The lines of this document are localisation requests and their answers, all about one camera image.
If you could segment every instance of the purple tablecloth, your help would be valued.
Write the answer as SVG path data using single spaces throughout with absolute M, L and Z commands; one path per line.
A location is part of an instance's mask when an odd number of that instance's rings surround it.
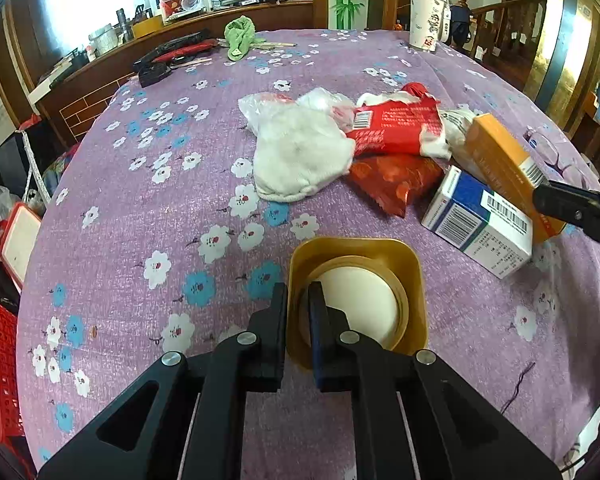
M 343 181 L 290 205 L 258 200 L 255 138 L 237 100 L 276 89 L 297 98 L 317 86 L 355 100 L 418 81 L 441 108 L 492 112 L 548 176 L 555 170 L 522 137 L 527 126 L 558 147 L 562 167 L 574 160 L 592 179 L 574 147 L 526 96 L 443 45 L 423 54 L 402 46 L 406 33 L 383 31 L 263 36 L 298 46 L 237 63 L 220 51 L 150 88 L 123 86 L 62 177 L 18 319 L 20 407 L 36 465 L 164 350 L 209 351 L 245 327 L 272 283 L 286 281 L 296 245 L 314 235 L 413 247 L 430 348 L 498 408 L 536 362 L 506 416 L 561 457 L 600 402 L 599 245 L 568 227 L 498 280 L 412 208 L 387 218 Z M 291 360 L 280 393 L 248 397 L 244 478 L 351 478 L 354 460 L 347 395 L 318 393 Z

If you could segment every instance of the metal screw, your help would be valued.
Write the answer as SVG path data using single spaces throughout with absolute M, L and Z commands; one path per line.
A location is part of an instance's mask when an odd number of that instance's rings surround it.
M 238 343 L 241 345 L 250 345 L 256 342 L 258 336 L 256 336 L 253 332 L 242 332 L 238 334 Z
M 165 366 L 174 366 L 180 362 L 182 357 L 177 352 L 167 352 L 162 356 L 162 364 Z
M 419 363 L 430 365 L 436 362 L 436 355 L 431 350 L 420 350 L 416 354 L 416 359 Z
M 347 330 L 340 334 L 340 341 L 347 345 L 353 345 L 360 341 L 360 336 L 358 332 L 353 332 L 353 330 Z

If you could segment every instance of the green towel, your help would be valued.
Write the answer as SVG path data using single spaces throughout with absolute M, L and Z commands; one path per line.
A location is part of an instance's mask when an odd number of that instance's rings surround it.
M 224 28 L 224 38 L 229 44 L 227 56 L 231 61 L 242 59 L 249 51 L 252 43 L 263 43 L 265 40 L 256 38 L 256 27 L 250 18 L 240 16 L 237 20 L 227 23 Z

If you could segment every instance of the orange medicine box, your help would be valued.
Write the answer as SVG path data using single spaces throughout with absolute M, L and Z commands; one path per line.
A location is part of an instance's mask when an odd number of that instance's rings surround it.
M 495 117 L 476 117 L 465 147 L 491 189 L 531 218 L 535 244 L 560 234 L 565 222 L 540 214 L 533 204 L 534 189 L 546 180 L 542 171 Z

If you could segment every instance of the paper cup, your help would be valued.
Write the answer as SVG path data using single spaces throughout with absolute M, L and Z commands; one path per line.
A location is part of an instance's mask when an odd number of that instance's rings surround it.
M 446 0 L 411 0 L 409 44 L 435 51 L 444 19 Z

